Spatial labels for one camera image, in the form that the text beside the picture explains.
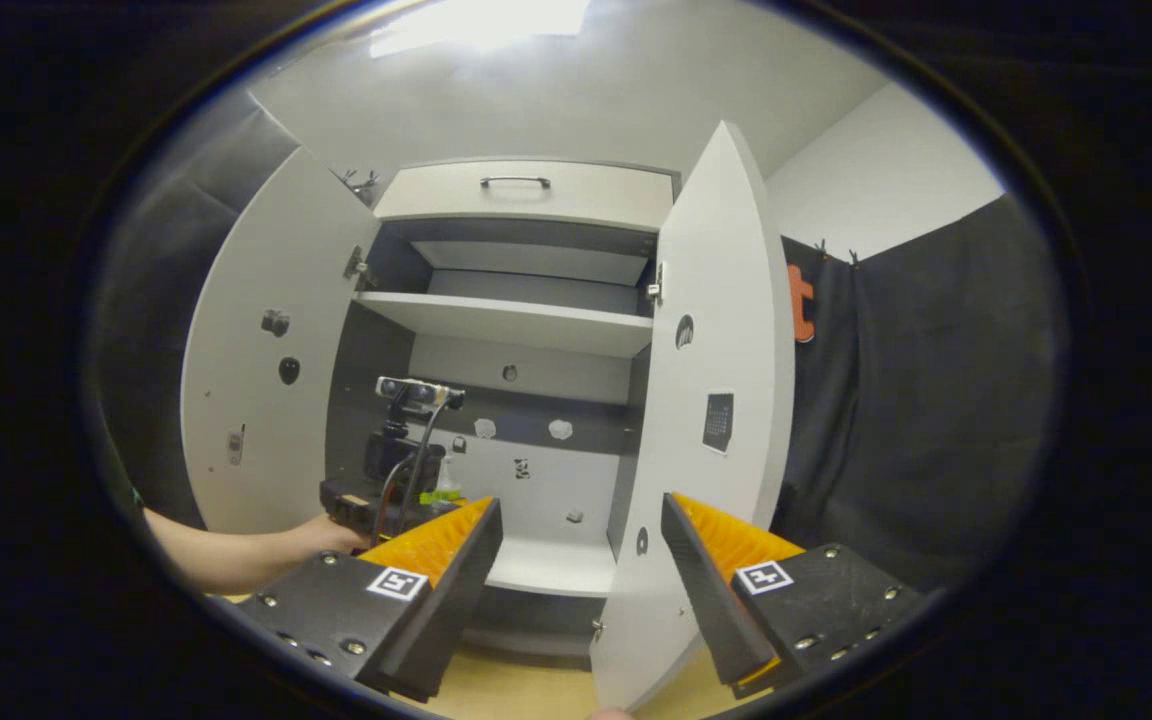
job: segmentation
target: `drawer handle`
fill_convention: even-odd
[[[550,179],[535,176],[487,176],[485,179],[480,179],[479,184],[483,187],[491,187],[492,181],[498,181],[499,179],[521,179],[521,181],[539,182],[540,187],[544,187],[545,190],[548,190],[550,188]]]

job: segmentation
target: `ceiling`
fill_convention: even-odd
[[[684,173],[721,119],[763,176],[884,85],[874,68],[736,0],[593,0],[576,37],[372,59],[331,41],[252,96],[336,173],[471,156],[561,156]]]

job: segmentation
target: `human arm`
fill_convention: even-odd
[[[211,533],[145,509],[145,521],[162,551],[198,591],[244,594],[265,588],[316,552],[351,552],[370,540],[319,515],[282,533]]]

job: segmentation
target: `white cabinet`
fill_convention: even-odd
[[[780,238],[736,128],[719,124],[681,194],[675,181],[666,172],[573,161],[446,162],[400,172],[372,214],[298,151],[225,241],[189,336],[182,427],[209,526],[283,529],[320,510],[332,363],[351,300],[379,314],[377,323],[393,323],[385,328],[411,333],[408,373],[497,393],[498,407],[509,393],[539,396],[529,402],[541,414],[562,402],[624,406],[631,363],[639,378],[637,367],[647,366],[634,357],[650,354],[641,429],[622,435],[616,426],[608,439],[602,427],[602,446],[577,434],[593,442],[582,448],[540,437],[535,477],[513,473],[511,460],[526,468],[529,450],[518,442],[532,441],[475,435],[472,416],[454,432],[435,429],[434,442],[449,446],[461,433],[488,448],[457,465],[467,493],[502,500],[506,541],[488,584],[607,597],[605,629],[590,646],[599,702],[634,707],[652,696],[699,646],[659,537],[662,495],[682,492],[767,526],[794,389]],[[356,247],[419,263],[424,281],[412,281],[420,273],[410,268],[385,273],[378,259],[380,287],[356,293],[343,275]],[[644,286],[655,281],[657,265],[660,291],[649,302]],[[482,270],[492,274],[430,281],[430,273]],[[431,295],[431,287],[442,290]],[[592,301],[598,288],[607,295]],[[283,338],[260,329],[266,309],[291,316]],[[278,372],[288,357],[300,365],[293,384]],[[526,433],[545,424],[548,415],[515,430],[537,438]],[[227,447],[233,433],[242,441],[238,462]],[[619,479],[614,447],[627,437],[641,438],[637,465]],[[508,475],[494,469],[498,460]],[[626,477],[631,487],[619,484]],[[564,520],[570,509],[584,509],[584,524]],[[614,559],[609,518],[626,520]]]

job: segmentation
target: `wooden floor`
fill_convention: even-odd
[[[245,596],[229,598],[235,602]],[[715,715],[742,702],[718,682],[708,651],[692,657],[675,682],[639,707],[635,720],[696,720]],[[438,697],[420,705],[402,696],[399,700],[453,720],[502,720],[507,717],[543,717],[544,720],[585,720],[598,710],[594,679],[588,670],[545,667],[513,660],[479,647],[462,646],[452,657]]]

